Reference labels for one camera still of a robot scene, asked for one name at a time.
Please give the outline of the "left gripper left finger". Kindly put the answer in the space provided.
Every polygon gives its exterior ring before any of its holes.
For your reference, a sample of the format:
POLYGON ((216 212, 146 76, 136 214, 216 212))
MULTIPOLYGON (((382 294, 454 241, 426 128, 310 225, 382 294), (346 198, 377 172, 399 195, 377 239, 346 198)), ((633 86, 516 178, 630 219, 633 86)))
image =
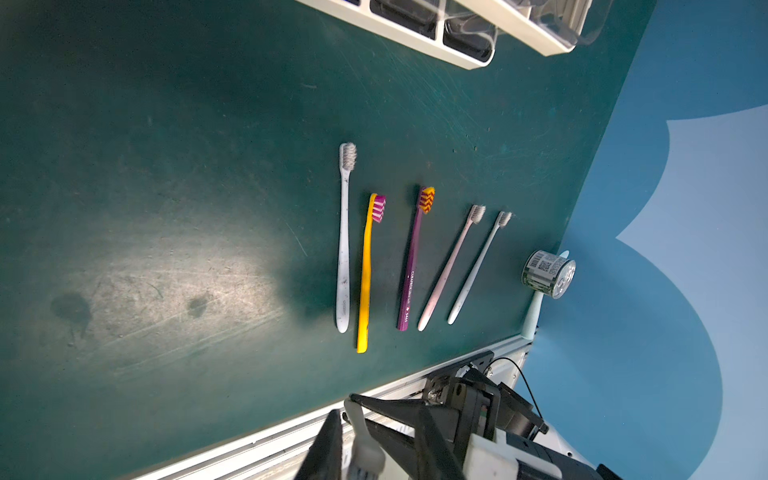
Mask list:
POLYGON ((338 409, 331 410, 307 451, 295 480, 340 480, 343 431, 338 409))

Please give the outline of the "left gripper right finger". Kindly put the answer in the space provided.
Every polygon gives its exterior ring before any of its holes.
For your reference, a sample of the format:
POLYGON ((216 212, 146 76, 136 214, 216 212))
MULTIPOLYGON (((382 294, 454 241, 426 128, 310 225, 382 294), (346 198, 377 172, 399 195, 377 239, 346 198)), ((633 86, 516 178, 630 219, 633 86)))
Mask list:
POLYGON ((454 454, 460 411, 424 400, 382 400, 352 394, 352 404, 394 419, 414 429, 408 436, 369 419, 364 425, 372 439, 412 479, 462 479, 454 454))

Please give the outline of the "grey white toothbrush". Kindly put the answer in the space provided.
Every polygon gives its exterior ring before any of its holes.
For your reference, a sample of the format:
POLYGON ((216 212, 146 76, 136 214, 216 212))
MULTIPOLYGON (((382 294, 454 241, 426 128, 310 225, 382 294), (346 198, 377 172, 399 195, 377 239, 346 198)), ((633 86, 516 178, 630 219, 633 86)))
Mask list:
POLYGON ((344 408, 354 431, 347 478, 377 480, 385 469, 386 455, 369 433, 362 407, 349 398, 344 408))

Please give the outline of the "light pink toothbrush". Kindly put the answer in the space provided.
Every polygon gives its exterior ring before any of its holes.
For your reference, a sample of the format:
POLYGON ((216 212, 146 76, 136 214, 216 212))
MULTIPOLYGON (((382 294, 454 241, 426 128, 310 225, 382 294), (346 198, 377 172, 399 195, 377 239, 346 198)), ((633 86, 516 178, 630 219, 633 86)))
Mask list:
POLYGON ((440 276, 438 277, 438 280, 427 300, 427 303, 425 305, 425 308, 420 316, 420 319, 417 324, 417 329, 419 331, 424 331, 434 313, 434 310, 437 307, 437 304, 439 302, 439 299, 445 289, 445 286, 447 284, 448 278, 450 276, 450 273, 453 269, 453 266, 456 262, 456 259, 459 255, 459 252, 461 250, 461 247, 466 239, 466 236, 471 228, 472 225, 478 224, 486 211, 485 205, 477 205, 474 204, 468 213, 467 219, 465 221, 464 227, 462 231, 460 232, 460 235, 458 239, 456 240, 453 250, 451 251, 443 270, 440 273, 440 276))

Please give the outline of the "pale white toothbrush right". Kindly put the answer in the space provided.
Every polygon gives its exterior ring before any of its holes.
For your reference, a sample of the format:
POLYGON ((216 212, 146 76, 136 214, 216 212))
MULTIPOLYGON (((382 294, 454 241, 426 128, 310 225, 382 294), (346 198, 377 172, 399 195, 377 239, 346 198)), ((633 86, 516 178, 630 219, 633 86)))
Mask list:
POLYGON ((466 278, 466 280, 465 280, 465 282, 464 282, 464 284, 463 284, 463 286, 462 286, 462 288, 461 288, 461 290, 460 290, 460 292, 459 292, 459 294, 458 294, 458 296, 457 296, 457 298, 456 298, 456 300, 455 300, 455 302, 453 304, 452 309, 450 310, 450 313, 449 313, 449 316, 448 316, 448 320, 447 320, 449 325, 453 325, 455 323, 455 321, 457 320, 457 318, 458 318, 458 316, 459 316, 459 314, 461 312, 461 309, 463 308, 463 306, 464 306, 464 304, 465 304, 465 302, 467 300, 467 297, 468 297, 468 295, 470 293, 470 290, 471 290, 471 288, 472 288, 472 286, 473 286, 473 284, 474 284, 474 282, 475 282, 475 280, 476 280, 476 278, 478 276, 478 273, 479 273, 479 270, 480 270, 480 268, 482 266, 482 263, 483 263, 486 255, 488 253, 488 250, 490 249, 490 246, 491 246, 491 244, 492 244, 492 242, 493 242, 493 240, 494 240, 498 230, 504 228, 509 223, 509 221, 512 218, 512 216, 513 216, 512 212, 506 212, 506 211, 500 211, 499 212, 499 214, 498 214, 498 216, 497 216, 497 218, 495 220, 494 226, 491 229, 489 235, 487 236, 485 244, 484 244, 482 250, 480 251, 480 253, 479 253, 479 255, 478 255, 478 257, 477 257, 477 259, 476 259, 476 261, 475 261, 475 263, 474 263, 474 265, 472 267, 472 269, 470 270, 470 272, 469 272, 469 274, 468 274, 468 276, 467 276, 467 278, 466 278))

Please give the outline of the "yellow toothbrush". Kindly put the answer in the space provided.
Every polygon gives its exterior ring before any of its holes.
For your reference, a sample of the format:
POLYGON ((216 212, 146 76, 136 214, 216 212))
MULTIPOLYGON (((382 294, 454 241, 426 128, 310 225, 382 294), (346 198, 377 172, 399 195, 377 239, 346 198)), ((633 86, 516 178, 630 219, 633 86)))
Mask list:
POLYGON ((370 301, 372 280, 372 233, 373 224, 380 223, 386 207, 386 197, 373 193, 369 198, 366 224, 363 234, 361 289, 356 351, 363 354, 368 349, 370 301))

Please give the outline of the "purple toothbrush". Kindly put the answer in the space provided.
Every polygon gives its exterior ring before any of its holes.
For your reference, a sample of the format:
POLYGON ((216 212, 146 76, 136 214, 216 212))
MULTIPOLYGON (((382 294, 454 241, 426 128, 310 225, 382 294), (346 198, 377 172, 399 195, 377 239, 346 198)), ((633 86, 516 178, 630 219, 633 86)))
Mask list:
POLYGON ((416 213, 413 219, 410 235, 405 277, 401 289, 400 309, 396 324, 398 331, 406 331, 409 326, 410 305, 417 266, 421 225, 423 217, 428 214, 433 207, 435 193, 436 191, 434 187, 423 187, 419 192, 416 213))

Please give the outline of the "white toothbrush holder rack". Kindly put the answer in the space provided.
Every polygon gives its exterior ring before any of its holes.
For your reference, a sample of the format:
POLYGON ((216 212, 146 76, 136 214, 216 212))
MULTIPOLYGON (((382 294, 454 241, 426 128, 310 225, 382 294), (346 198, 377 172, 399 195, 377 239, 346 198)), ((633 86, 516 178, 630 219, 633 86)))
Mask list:
POLYGON ((358 28, 465 70, 492 61, 509 35, 544 57, 600 35, 613 3, 598 0, 301 0, 358 28))

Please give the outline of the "light blue brush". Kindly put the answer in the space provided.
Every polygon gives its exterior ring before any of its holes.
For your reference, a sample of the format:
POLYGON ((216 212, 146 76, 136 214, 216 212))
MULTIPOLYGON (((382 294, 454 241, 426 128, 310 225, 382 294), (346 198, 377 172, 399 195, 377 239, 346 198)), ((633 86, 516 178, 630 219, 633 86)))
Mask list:
MULTIPOLYGON (((565 250, 561 252, 559 255, 569 257, 569 254, 570 252, 568 250, 565 250)), ((545 296, 547 295, 534 290, 534 294, 533 294, 531 303, 529 304, 529 307, 523 322, 522 331, 521 331, 522 337, 525 338, 526 340, 534 339, 536 328, 538 325, 538 320, 540 317, 541 306, 545 296)))

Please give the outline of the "small metal can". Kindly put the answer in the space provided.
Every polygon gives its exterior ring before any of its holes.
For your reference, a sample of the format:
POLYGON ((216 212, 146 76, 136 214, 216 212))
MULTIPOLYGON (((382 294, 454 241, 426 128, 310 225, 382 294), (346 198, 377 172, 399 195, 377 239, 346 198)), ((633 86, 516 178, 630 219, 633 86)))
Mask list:
POLYGON ((576 262, 568 256, 538 250, 526 261, 521 281, 537 292, 559 299, 569 288, 575 271, 576 262))

